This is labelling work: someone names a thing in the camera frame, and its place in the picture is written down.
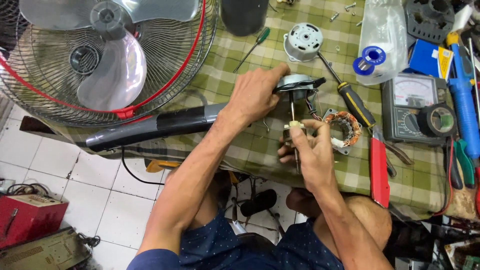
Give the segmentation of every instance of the blue box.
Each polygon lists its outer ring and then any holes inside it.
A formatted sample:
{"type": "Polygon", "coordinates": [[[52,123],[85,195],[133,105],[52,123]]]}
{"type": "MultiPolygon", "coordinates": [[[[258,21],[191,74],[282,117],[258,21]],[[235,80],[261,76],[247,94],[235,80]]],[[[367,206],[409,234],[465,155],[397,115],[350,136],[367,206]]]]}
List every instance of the blue box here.
{"type": "Polygon", "coordinates": [[[418,39],[408,50],[405,73],[420,73],[448,81],[453,52],[418,39]]]}

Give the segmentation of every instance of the green checkered cloth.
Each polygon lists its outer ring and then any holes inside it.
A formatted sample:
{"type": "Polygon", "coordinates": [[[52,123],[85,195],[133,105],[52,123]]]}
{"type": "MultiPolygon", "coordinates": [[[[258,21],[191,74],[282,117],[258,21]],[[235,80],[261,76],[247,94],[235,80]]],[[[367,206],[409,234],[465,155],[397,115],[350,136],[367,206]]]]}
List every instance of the green checkered cloth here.
{"type": "MultiPolygon", "coordinates": [[[[321,53],[332,62],[338,76],[352,84],[352,87],[371,110],[378,123],[381,123],[382,104],[380,86],[363,86],[356,83],[352,63],[359,50],[361,27],[356,24],[362,20],[364,1],[356,1],[357,6],[345,11],[345,6],[352,0],[300,0],[292,6],[270,0],[276,9],[268,8],[265,26],[271,28],[270,35],[264,43],[257,46],[238,73],[243,74],[256,68],[269,69],[280,62],[287,62],[293,73],[306,74],[311,77],[325,77],[327,82],[319,87],[313,103],[318,114],[329,109],[347,110],[341,96],[337,93],[337,83],[328,72],[323,62],[315,59],[309,62],[291,62],[283,49],[283,35],[297,23],[308,22],[322,31],[324,41],[321,53]],[[340,15],[330,22],[336,12],[340,15]]],[[[206,61],[193,79],[191,85],[176,96],[162,110],[175,110],[184,107],[196,107],[227,102],[237,77],[232,71],[239,61],[254,45],[255,36],[234,37],[219,22],[214,44],[206,61]]],[[[304,102],[297,102],[298,114],[311,118],[304,102]]],[[[227,151],[221,168],[263,177],[290,186],[302,186],[302,178],[297,176],[293,166],[280,164],[277,150],[278,139],[283,126],[289,121],[288,103],[280,102],[265,122],[255,122],[236,137],[227,151]]],[[[67,128],[49,123],[55,130],[74,142],[85,142],[88,135],[99,129],[67,128]]],[[[334,136],[341,137],[340,129],[334,129],[334,136]]],[[[128,158],[142,157],[159,160],[183,161],[192,149],[202,140],[204,133],[180,135],[153,140],[127,147],[128,158]]],[[[342,191],[368,195],[370,193],[369,177],[369,134],[363,134],[353,146],[348,156],[335,154],[335,170],[339,187],[342,191]]],[[[443,155],[440,150],[413,145],[397,145],[404,150],[415,165],[403,164],[393,153],[387,151],[398,175],[390,179],[390,201],[392,209],[398,215],[412,219],[426,218],[429,212],[440,210],[445,200],[445,173],[442,168],[443,155]]],[[[100,153],[110,159],[120,158],[117,153],[100,153]]]]}

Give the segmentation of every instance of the fan blade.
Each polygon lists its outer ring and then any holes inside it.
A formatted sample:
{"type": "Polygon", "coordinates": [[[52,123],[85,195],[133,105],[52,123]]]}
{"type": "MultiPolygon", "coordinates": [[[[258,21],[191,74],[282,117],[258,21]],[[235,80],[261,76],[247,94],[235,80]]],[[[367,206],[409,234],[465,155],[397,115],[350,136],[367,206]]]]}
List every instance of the fan blade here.
{"type": "Polygon", "coordinates": [[[31,24],[50,30],[74,30],[92,25],[96,0],[20,0],[20,12],[31,24]]]}
{"type": "Polygon", "coordinates": [[[113,0],[124,7],[134,23],[149,19],[190,21],[198,11],[199,0],[113,0]]]}
{"type": "Polygon", "coordinates": [[[102,60],[78,87],[82,105],[93,110],[127,107],[142,91],[147,75],[144,51],[130,32],[105,43],[102,60]]]}

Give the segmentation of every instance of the black tape roll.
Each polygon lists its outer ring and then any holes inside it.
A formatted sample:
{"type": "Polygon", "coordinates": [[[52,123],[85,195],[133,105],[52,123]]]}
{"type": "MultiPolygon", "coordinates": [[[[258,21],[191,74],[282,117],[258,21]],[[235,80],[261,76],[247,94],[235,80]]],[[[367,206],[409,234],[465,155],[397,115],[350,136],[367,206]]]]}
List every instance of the black tape roll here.
{"type": "Polygon", "coordinates": [[[420,131],[428,137],[449,137],[456,132],[455,112],[444,103],[423,107],[417,115],[420,131]]]}

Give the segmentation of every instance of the hand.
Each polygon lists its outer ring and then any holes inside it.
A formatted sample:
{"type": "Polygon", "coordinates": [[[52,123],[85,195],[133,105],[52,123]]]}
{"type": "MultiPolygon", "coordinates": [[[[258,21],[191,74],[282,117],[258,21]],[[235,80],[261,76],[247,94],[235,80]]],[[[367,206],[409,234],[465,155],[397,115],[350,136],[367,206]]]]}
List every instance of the hand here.
{"type": "Polygon", "coordinates": [[[271,70],[257,68],[237,77],[230,101],[223,109],[232,120],[240,120],[246,127],[265,117],[275,108],[279,95],[272,94],[281,77],[290,74],[290,68],[280,63],[271,70]]]}
{"type": "MultiPolygon", "coordinates": [[[[338,189],[333,169],[332,142],[330,138],[330,126],[327,123],[307,119],[301,121],[306,128],[317,131],[317,137],[305,135],[303,131],[293,126],[290,129],[293,144],[297,147],[300,156],[301,172],[305,187],[314,195],[322,191],[338,189]]],[[[280,162],[295,161],[293,149],[286,145],[278,150],[280,162]]]]}

